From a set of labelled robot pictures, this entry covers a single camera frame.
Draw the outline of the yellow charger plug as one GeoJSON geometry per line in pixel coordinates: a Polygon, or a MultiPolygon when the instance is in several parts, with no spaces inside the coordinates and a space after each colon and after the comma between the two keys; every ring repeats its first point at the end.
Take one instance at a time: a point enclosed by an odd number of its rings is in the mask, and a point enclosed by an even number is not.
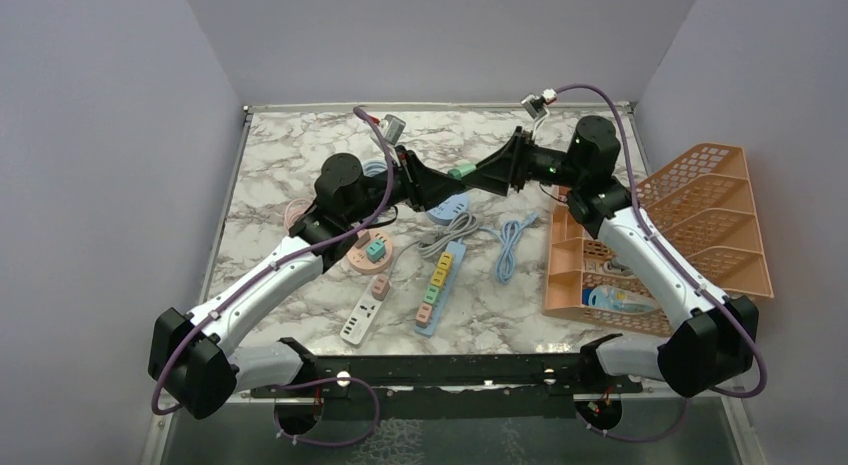
{"type": "Polygon", "coordinates": [[[437,261],[437,267],[442,270],[449,271],[452,267],[453,259],[454,255],[452,253],[447,251],[442,252],[437,261]]]}

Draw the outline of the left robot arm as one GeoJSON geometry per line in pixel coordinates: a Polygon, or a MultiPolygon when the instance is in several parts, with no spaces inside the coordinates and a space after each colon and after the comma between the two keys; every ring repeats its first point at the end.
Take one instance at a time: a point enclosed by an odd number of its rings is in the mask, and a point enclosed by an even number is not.
{"type": "Polygon", "coordinates": [[[182,313],[156,320],[148,373],[155,380],[152,411],[180,409],[207,418],[242,391],[279,385],[290,395],[313,386],[314,369],[287,343],[245,348],[243,339],[301,287],[319,278],[353,248],[387,208],[426,211],[469,188],[474,165],[449,172],[429,168],[411,150],[386,156],[385,171],[365,174],[350,153],[330,156],[314,183],[315,197],[272,253],[229,288],[182,313]]]}

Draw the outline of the green charger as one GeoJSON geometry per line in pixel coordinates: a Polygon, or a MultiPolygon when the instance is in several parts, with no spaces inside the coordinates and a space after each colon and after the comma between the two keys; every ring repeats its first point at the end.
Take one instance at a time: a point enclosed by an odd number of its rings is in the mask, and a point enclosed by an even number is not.
{"type": "Polygon", "coordinates": [[[441,289],[429,285],[425,291],[423,302],[429,306],[435,306],[438,303],[441,289]]]}

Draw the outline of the pink charger front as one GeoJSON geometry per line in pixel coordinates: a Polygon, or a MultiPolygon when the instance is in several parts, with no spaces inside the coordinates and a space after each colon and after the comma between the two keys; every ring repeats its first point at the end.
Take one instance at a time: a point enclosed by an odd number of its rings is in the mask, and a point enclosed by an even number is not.
{"type": "Polygon", "coordinates": [[[429,325],[433,313],[433,306],[428,303],[422,303],[415,315],[415,323],[418,327],[425,328],[429,325]]]}

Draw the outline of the pink charger plug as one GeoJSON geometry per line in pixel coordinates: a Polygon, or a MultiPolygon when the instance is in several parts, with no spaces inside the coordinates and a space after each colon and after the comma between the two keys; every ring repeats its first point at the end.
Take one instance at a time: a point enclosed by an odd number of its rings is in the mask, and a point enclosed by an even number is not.
{"type": "Polygon", "coordinates": [[[368,246],[371,242],[372,236],[370,230],[362,230],[358,233],[358,238],[354,243],[354,247],[357,249],[363,249],[368,246]]]}

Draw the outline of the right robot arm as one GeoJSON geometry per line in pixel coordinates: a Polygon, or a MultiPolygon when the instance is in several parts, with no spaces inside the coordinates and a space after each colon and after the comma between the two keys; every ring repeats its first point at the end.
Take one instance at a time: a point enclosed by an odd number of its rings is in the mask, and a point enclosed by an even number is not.
{"type": "Polygon", "coordinates": [[[665,341],[616,336],[589,345],[576,368],[585,389],[600,392],[617,376],[633,375],[664,381],[682,397],[761,394],[768,371],[755,343],[756,305],[731,298],[662,235],[634,189],[614,175],[622,147],[613,123],[596,115],[578,121],[566,150],[539,146],[517,128],[461,182],[498,195],[529,181],[566,187],[573,219],[623,260],[665,313],[672,327],[665,341]]]}

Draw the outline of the teal charger plug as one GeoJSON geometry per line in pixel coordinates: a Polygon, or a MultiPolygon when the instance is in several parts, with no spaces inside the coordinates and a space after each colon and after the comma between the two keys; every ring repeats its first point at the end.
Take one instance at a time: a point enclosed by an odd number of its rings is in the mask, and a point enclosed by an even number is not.
{"type": "Polygon", "coordinates": [[[375,239],[366,247],[366,257],[370,263],[376,264],[380,262],[386,254],[386,242],[382,239],[375,239]]]}

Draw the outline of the green charger plug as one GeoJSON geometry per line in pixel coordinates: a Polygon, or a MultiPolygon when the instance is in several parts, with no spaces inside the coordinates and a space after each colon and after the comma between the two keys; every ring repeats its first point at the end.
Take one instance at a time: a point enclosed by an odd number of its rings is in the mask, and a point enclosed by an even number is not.
{"type": "Polygon", "coordinates": [[[469,175],[476,169],[476,166],[470,162],[456,164],[453,168],[447,171],[447,175],[456,181],[461,181],[465,176],[469,175]]]}

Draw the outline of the yellow charger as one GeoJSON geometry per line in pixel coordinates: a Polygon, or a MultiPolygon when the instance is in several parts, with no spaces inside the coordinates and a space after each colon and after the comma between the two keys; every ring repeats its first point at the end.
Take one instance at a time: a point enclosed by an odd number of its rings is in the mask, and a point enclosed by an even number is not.
{"type": "Polygon", "coordinates": [[[436,268],[430,278],[430,284],[433,287],[442,289],[446,282],[449,272],[447,270],[436,268]]]}

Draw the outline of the pink charger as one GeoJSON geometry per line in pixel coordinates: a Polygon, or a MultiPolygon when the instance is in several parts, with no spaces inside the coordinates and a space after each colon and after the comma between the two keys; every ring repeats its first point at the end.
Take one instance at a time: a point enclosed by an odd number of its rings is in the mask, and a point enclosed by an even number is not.
{"type": "Polygon", "coordinates": [[[390,278],[385,274],[377,275],[372,281],[370,293],[377,301],[384,301],[391,289],[390,278]]]}
{"type": "Polygon", "coordinates": [[[418,327],[425,328],[429,325],[433,313],[433,306],[428,303],[422,303],[415,315],[415,323],[418,327]]]}

